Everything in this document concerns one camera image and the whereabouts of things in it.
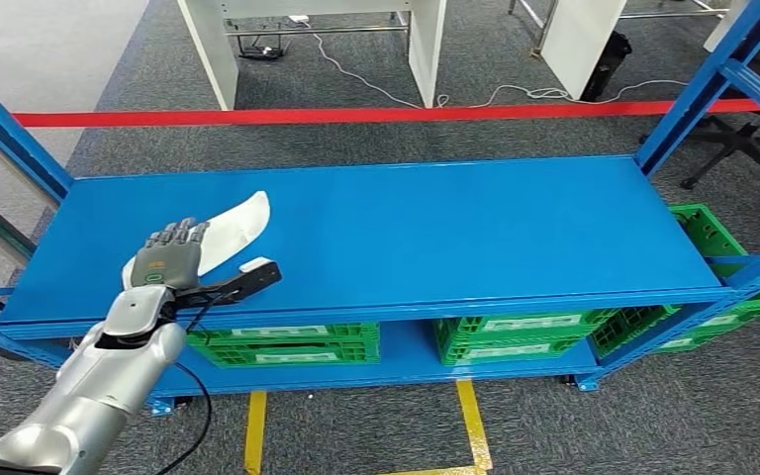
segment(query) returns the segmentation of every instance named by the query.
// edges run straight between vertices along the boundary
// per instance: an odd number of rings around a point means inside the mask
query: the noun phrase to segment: lower shelf
[[[438,359],[430,322],[383,323],[380,333],[381,362],[377,364],[220,369],[190,347],[182,353],[180,362],[190,368],[212,394],[557,376],[599,369],[586,340],[559,358],[444,366]],[[200,393],[196,383],[174,367],[167,371],[152,396],[166,398]]]

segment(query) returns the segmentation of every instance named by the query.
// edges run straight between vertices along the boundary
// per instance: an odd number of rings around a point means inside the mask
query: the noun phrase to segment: yellow floor tape
[[[385,475],[486,475],[485,469],[479,467],[436,468],[416,472],[395,472]]]
[[[243,451],[243,467],[248,475],[260,475],[263,460],[263,427],[266,422],[266,393],[249,395],[246,443]]]
[[[476,403],[476,393],[469,379],[456,381],[456,391],[461,404],[461,414],[464,416],[464,426],[467,428],[467,438],[470,440],[470,450],[473,452],[473,463],[477,467],[491,470],[491,450],[488,449],[488,439],[485,437],[485,426],[479,415],[479,405]]]
[[[387,475],[486,475],[486,470],[494,468],[485,427],[479,415],[476,393],[470,380],[456,381],[459,405],[467,429],[470,450],[473,453],[473,467],[436,468],[414,472],[395,472]],[[248,420],[246,421],[246,442],[243,453],[243,467],[248,475],[261,475],[263,459],[263,428],[266,422],[266,393],[254,392],[249,395]]]

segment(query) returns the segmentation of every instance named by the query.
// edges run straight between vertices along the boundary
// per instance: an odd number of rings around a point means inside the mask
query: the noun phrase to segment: robot finger
[[[149,238],[144,243],[144,247],[152,247],[158,241],[158,233],[149,235]]]
[[[176,236],[174,237],[177,244],[184,244],[188,241],[188,230],[190,230],[194,223],[196,223],[196,220],[193,218],[185,218],[179,223],[179,227],[176,228]]]
[[[191,242],[202,242],[202,238],[205,235],[205,230],[208,228],[209,223],[206,221],[205,223],[200,223],[196,226],[196,228],[193,229],[191,232]]]
[[[170,223],[166,227],[164,227],[164,231],[161,232],[161,234],[158,237],[158,243],[160,245],[165,245],[170,242],[171,239],[173,239],[173,233],[176,231],[176,227],[178,225],[176,223]]]

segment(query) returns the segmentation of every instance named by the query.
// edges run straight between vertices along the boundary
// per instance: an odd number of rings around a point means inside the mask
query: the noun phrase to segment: power cord
[[[626,91],[629,91],[631,89],[637,89],[642,86],[646,86],[648,84],[678,84],[681,86],[688,86],[688,82],[682,82],[682,81],[676,81],[674,79],[652,79],[650,81],[643,81],[639,84],[634,84],[631,86],[625,86],[622,87],[616,96],[614,96],[612,99],[608,99],[606,101],[599,101],[599,102],[589,102],[589,101],[579,101],[576,99],[572,99],[569,97],[569,93],[567,91],[564,91],[563,89],[558,89],[556,87],[544,87],[540,89],[527,89],[522,86],[516,86],[514,84],[503,84],[501,86],[498,86],[496,89],[494,89],[493,94],[491,94],[491,97],[488,99],[488,102],[484,104],[478,104],[475,106],[467,106],[469,109],[477,109],[480,107],[488,107],[491,104],[494,103],[494,99],[497,98],[497,94],[500,93],[503,89],[515,89],[518,91],[522,91],[525,93],[525,96],[529,99],[563,99],[569,102],[573,102],[576,104],[609,104],[611,102],[615,102],[619,99],[621,99],[622,94],[624,94]],[[440,94],[435,98],[435,102],[438,105],[438,107],[443,107],[444,105],[449,102],[450,96],[446,94]]]
[[[307,23],[307,22],[301,22],[301,23],[305,27],[311,28],[309,23]],[[342,74],[344,74],[346,76],[351,76],[351,77],[353,77],[355,79],[359,79],[366,86],[374,89],[375,91],[379,91],[379,92],[383,93],[383,95],[385,95],[386,97],[388,97],[389,99],[391,99],[391,100],[393,100],[393,101],[395,101],[397,103],[403,104],[405,106],[413,107],[415,109],[421,109],[422,108],[421,106],[417,106],[417,105],[415,105],[415,104],[413,104],[411,102],[404,101],[403,99],[398,99],[397,97],[393,96],[392,94],[390,94],[388,91],[386,91],[382,87],[375,86],[374,84],[368,82],[368,80],[366,80],[364,77],[360,76],[359,74],[357,74],[355,72],[346,71],[344,68],[342,68],[342,65],[339,64],[339,61],[337,61],[337,60],[333,59],[332,57],[330,57],[328,55],[328,53],[325,51],[325,42],[322,40],[322,37],[320,37],[319,34],[316,34],[316,33],[313,33],[313,37],[316,38],[317,42],[319,42],[318,48],[319,48],[319,53],[322,54],[322,57],[324,59],[327,59],[328,61],[330,61],[334,66],[336,66],[336,69],[338,69],[338,71],[341,72]]]
[[[308,22],[302,21],[302,22],[298,22],[298,23],[300,23],[301,25],[304,25],[307,28],[311,28],[310,23],[308,23]],[[382,93],[383,95],[385,95],[386,97],[388,97],[392,101],[395,101],[395,102],[397,102],[399,104],[403,104],[403,105],[408,106],[408,107],[412,107],[414,109],[423,109],[423,107],[421,107],[419,105],[413,104],[413,103],[405,101],[403,99],[398,99],[397,97],[393,96],[391,93],[389,93],[388,91],[386,91],[382,87],[376,86],[376,85],[368,82],[367,79],[365,79],[364,77],[360,76],[359,74],[357,74],[355,72],[351,72],[351,71],[345,70],[342,67],[342,65],[339,63],[339,61],[337,61],[336,59],[332,58],[328,54],[328,52],[325,51],[325,42],[322,40],[322,37],[319,36],[316,33],[313,33],[313,36],[314,36],[314,38],[316,38],[316,41],[318,42],[319,53],[322,55],[322,57],[324,59],[330,61],[336,67],[336,69],[339,72],[341,72],[342,74],[344,74],[346,76],[353,77],[355,79],[358,79],[360,82],[362,82],[363,84],[365,84],[367,87],[370,87],[371,89],[374,89],[375,91],[378,91],[378,92]],[[627,92],[627,91],[629,91],[631,89],[638,89],[638,88],[640,88],[642,86],[646,86],[648,84],[678,84],[678,85],[681,85],[681,86],[688,86],[689,85],[688,82],[676,81],[674,79],[653,79],[653,80],[650,80],[650,81],[640,82],[639,84],[634,84],[634,85],[631,85],[631,86],[622,87],[619,90],[619,92],[617,93],[617,95],[614,96],[612,99],[608,99],[608,100],[600,101],[600,102],[587,102],[587,101],[579,101],[579,100],[576,100],[576,99],[572,99],[571,97],[569,97],[569,93],[567,91],[564,91],[563,89],[558,89],[556,87],[544,87],[544,88],[540,88],[540,89],[527,89],[525,87],[516,86],[514,84],[502,84],[502,85],[498,86],[496,89],[494,89],[494,92],[491,94],[491,97],[488,99],[488,102],[486,102],[484,104],[478,104],[478,105],[474,105],[474,106],[465,106],[465,107],[467,107],[469,109],[478,109],[478,108],[481,108],[481,107],[488,107],[488,106],[490,106],[490,105],[492,105],[494,103],[494,100],[497,98],[497,94],[499,94],[500,91],[502,91],[503,89],[515,89],[515,90],[518,90],[518,91],[522,91],[522,92],[525,93],[526,97],[528,97],[529,99],[535,99],[535,100],[536,99],[563,99],[563,100],[566,100],[566,101],[569,101],[569,102],[573,102],[573,103],[576,103],[576,104],[609,104],[611,102],[615,102],[615,101],[621,99],[622,94],[624,94],[625,92]],[[449,101],[450,101],[450,96],[447,95],[447,94],[439,94],[435,98],[435,103],[436,103],[436,105],[437,105],[438,108],[444,107],[445,105],[447,105],[447,103]]]
[[[193,371],[182,365],[181,363],[176,363],[176,367],[184,371],[188,374],[188,376],[191,377],[196,383],[197,386],[199,386],[200,391],[202,391],[202,395],[205,396],[205,404],[207,406],[207,412],[205,415],[205,423],[202,426],[202,431],[200,431],[199,437],[197,437],[196,441],[191,445],[190,448],[185,450],[184,453],[176,457],[175,460],[167,464],[164,468],[156,472],[155,475],[165,475],[169,473],[171,470],[179,466],[180,463],[184,462],[186,458],[191,456],[192,453],[196,451],[197,448],[202,444],[203,440],[205,440],[205,436],[208,435],[208,429],[211,428],[211,417],[214,413],[214,406],[211,403],[211,395],[208,394],[208,390],[205,389],[205,384],[203,384],[202,380],[199,379],[199,377],[194,374]]]
[[[185,332],[190,333],[197,325],[199,325],[204,330],[205,327],[203,327],[202,324],[200,324],[200,321],[202,320],[202,318],[205,317],[205,314],[207,314],[208,311],[211,310],[211,308],[214,307],[214,305],[220,301],[220,299],[223,299],[228,295],[229,294],[221,294],[211,299],[210,301],[208,301],[208,303],[205,304],[205,306],[203,306],[202,309],[200,309],[196,317],[194,317],[194,320],[192,320],[191,323],[188,324],[188,327],[187,329],[185,329]],[[211,335],[208,334],[206,342],[205,342],[206,346],[208,345],[210,339],[211,339]],[[211,428],[211,418],[214,413],[214,407],[211,402],[211,395],[208,394],[208,390],[205,388],[205,384],[203,384],[202,380],[199,379],[199,377],[196,374],[194,374],[193,371],[185,367],[182,363],[175,363],[175,366],[181,369],[182,371],[184,371],[185,373],[187,373],[188,376],[190,376],[191,379],[193,379],[197,383],[197,386],[199,386],[200,391],[202,391],[202,395],[205,396],[205,404],[208,408],[208,411],[206,412],[206,415],[205,415],[205,423],[202,426],[202,431],[200,432],[199,437],[197,437],[196,441],[194,441],[193,445],[191,445],[190,448],[185,450],[185,452],[179,455],[175,460],[167,464],[167,466],[165,466],[164,468],[156,472],[155,475],[165,475],[166,473],[169,473],[171,470],[179,466],[180,463],[185,461],[186,458],[191,456],[191,454],[194,453],[197,448],[199,448],[203,440],[205,440],[206,435],[208,435],[208,429]]]

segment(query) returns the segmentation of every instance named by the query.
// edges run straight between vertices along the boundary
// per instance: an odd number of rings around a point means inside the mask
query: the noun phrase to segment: office chair base
[[[680,187],[689,191],[694,190],[696,185],[698,185],[698,180],[694,178],[687,178],[680,182]]]
[[[694,189],[704,175],[737,151],[744,153],[760,166],[760,137],[755,137],[759,126],[747,123],[740,129],[736,129],[721,119],[711,116],[699,121],[698,128],[706,128],[710,125],[715,125],[718,132],[692,132],[688,139],[696,142],[717,143],[722,145],[722,148],[694,175],[680,183],[680,187],[685,190]]]

